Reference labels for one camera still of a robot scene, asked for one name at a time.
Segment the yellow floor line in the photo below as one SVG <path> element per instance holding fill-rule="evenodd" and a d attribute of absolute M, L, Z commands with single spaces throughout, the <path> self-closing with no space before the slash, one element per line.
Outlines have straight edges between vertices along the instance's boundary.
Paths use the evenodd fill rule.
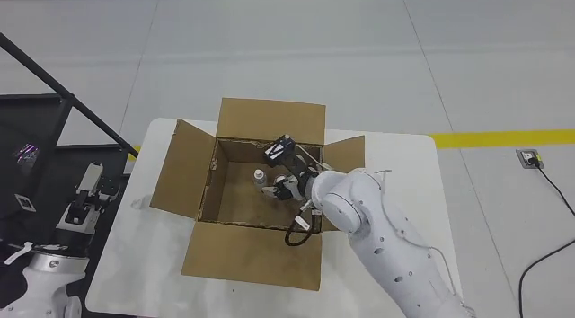
<path fill-rule="evenodd" d="M 530 146 L 575 144 L 575 129 L 434 133 L 429 136 L 435 140 L 438 149 L 502 146 L 529 148 Z M 139 152 L 141 146 L 134 146 L 134 148 Z M 130 155 L 128 159 L 136 160 L 133 155 Z"/>

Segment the gray floor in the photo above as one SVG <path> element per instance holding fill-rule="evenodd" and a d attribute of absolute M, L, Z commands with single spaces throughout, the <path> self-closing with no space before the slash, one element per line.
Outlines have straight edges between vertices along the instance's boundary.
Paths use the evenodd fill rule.
<path fill-rule="evenodd" d="M 0 0 L 0 30 L 133 144 L 221 97 L 327 105 L 328 127 L 572 128 L 575 0 Z M 4 53 L 0 93 L 49 92 Z M 109 142 L 74 115 L 61 143 Z M 575 204 L 573 146 L 539 146 Z M 466 301 L 516 317 L 523 268 L 575 220 L 515 147 L 440 150 Z M 526 317 L 568 317 L 575 248 L 526 279 Z"/>

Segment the black cord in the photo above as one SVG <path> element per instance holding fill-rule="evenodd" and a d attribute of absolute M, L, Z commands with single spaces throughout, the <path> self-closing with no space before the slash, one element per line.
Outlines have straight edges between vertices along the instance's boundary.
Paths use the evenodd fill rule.
<path fill-rule="evenodd" d="M 572 240 L 571 242 L 563 245 L 562 247 L 556 249 L 555 251 L 545 254 L 545 256 L 541 257 L 540 259 L 538 259 L 537 261 L 534 261 L 533 263 L 531 263 L 529 265 L 529 267 L 527 267 L 527 269 L 525 269 L 523 271 L 523 274 L 521 274 L 521 278 L 519 279 L 519 317 L 523 318 L 523 296 L 522 296 L 522 291 L 523 291 L 523 278 L 525 278 L 525 275 L 527 274 L 527 272 L 529 270 L 531 270 L 537 263 L 546 260 L 547 258 L 553 256 L 555 253 L 559 253 L 562 250 L 564 250 L 565 248 L 569 247 L 570 245 L 574 244 L 575 240 Z"/>
<path fill-rule="evenodd" d="M 567 208 L 569 209 L 569 211 L 571 212 L 571 214 L 573 216 L 575 216 L 575 212 L 573 211 L 573 208 L 571 208 L 571 206 L 569 205 L 569 202 L 567 202 L 567 199 L 565 199 L 565 196 L 563 196 L 561 190 L 559 190 L 559 188 L 557 188 L 557 186 L 555 186 L 555 183 L 553 183 L 549 177 L 547 177 L 547 175 L 545 174 L 545 172 L 543 172 L 543 170 L 541 169 L 539 164 L 536 164 L 535 167 L 537 167 L 537 170 L 539 170 L 539 172 L 545 177 L 545 179 L 557 190 L 557 192 L 559 193 L 559 195 L 561 196 L 561 199 L 563 200 L 563 203 L 565 204 L 565 206 L 567 206 Z"/>
<path fill-rule="evenodd" d="M 300 210 L 296 217 L 301 216 L 302 213 L 304 213 L 304 212 L 302 212 Z M 289 240 L 289 237 L 291 236 L 292 233 L 294 233 L 294 229 L 296 229 L 296 225 L 297 225 L 297 221 L 294 218 L 294 220 L 292 221 L 291 225 L 289 226 L 289 228 L 286 232 L 286 237 L 284 238 L 284 242 L 290 247 L 297 247 L 298 245 L 304 244 L 305 242 L 307 242 L 309 237 L 312 236 L 312 233 L 315 232 L 315 227 L 317 226 L 316 222 L 317 222 L 317 218 L 315 217 L 315 215 L 312 215 L 312 226 L 307 231 L 307 234 L 305 235 L 305 237 L 302 238 L 301 241 L 291 242 Z"/>
<path fill-rule="evenodd" d="M 557 186 L 555 186 L 555 183 L 553 183 L 549 179 L 549 177 L 547 177 L 545 172 L 543 172 L 543 170 L 541 169 L 541 164 L 539 163 L 539 160 L 536 157 L 534 157 L 534 158 L 530 158 L 529 160 L 527 160 L 527 162 L 529 164 L 534 165 L 537 168 L 537 170 L 539 170 L 539 172 L 545 177 L 545 179 L 557 190 L 557 192 L 559 193 L 559 195 L 561 196 L 561 198 L 563 200 L 563 203 L 565 203 L 565 206 L 567 206 L 567 208 L 569 209 L 571 214 L 575 217 L 575 212 L 573 211 L 573 208 L 571 208 L 571 205 L 569 204 L 569 202 L 567 202 L 567 199 L 565 199 L 565 196 L 563 196 L 563 193 L 561 192 L 561 190 L 559 190 L 559 188 Z M 571 242 L 567 243 L 567 244 L 564 244 L 563 246 L 559 247 L 555 251 L 545 254 L 545 256 L 543 256 L 540 259 L 538 259 L 537 261 L 534 261 L 533 263 L 531 263 L 529 265 L 529 267 L 527 267 L 523 271 L 523 273 L 521 273 L 521 278 L 519 279 L 519 292 L 518 292 L 519 293 L 519 318 L 523 318 L 523 279 L 525 278 L 525 275 L 527 274 L 527 272 L 529 270 L 531 270 L 538 263 L 548 259 L 549 257 L 553 256 L 555 253 L 561 252 L 565 248 L 573 245 L 574 243 L 575 243 L 575 239 L 572 240 Z"/>

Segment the white table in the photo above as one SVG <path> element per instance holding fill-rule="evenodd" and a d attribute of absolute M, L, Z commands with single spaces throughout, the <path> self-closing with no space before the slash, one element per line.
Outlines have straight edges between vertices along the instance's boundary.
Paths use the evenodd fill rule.
<path fill-rule="evenodd" d="M 319 292 L 181 276 L 194 221 L 148 206 L 175 123 L 176 119 L 156 119 L 148 128 L 86 298 L 89 310 L 164 318 L 403 318 L 341 232 L 323 234 Z M 210 134 L 216 132 L 216 122 L 190 123 Z M 393 170 L 387 176 L 389 199 L 403 209 L 429 244 L 444 252 L 461 293 L 433 140 L 334 129 L 326 130 L 325 136 L 330 143 L 359 135 L 366 136 L 366 167 Z M 436 263 L 447 282 L 439 257 Z"/>

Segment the power outlet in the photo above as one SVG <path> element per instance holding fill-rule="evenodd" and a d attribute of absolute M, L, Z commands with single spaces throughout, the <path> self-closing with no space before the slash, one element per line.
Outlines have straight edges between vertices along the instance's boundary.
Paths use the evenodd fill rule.
<path fill-rule="evenodd" d="M 515 150 L 515 152 L 517 152 L 517 157 L 519 157 L 519 161 L 521 162 L 521 166 L 523 166 L 523 168 L 527 168 L 528 170 L 534 170 L 537 168 L 534 164 L 529 164 L 529 159 L 533 157 L 539 161 L 539 168 L 544 168 L 541 156 L 536 149 L 528 148 L 523 150 Z"/>

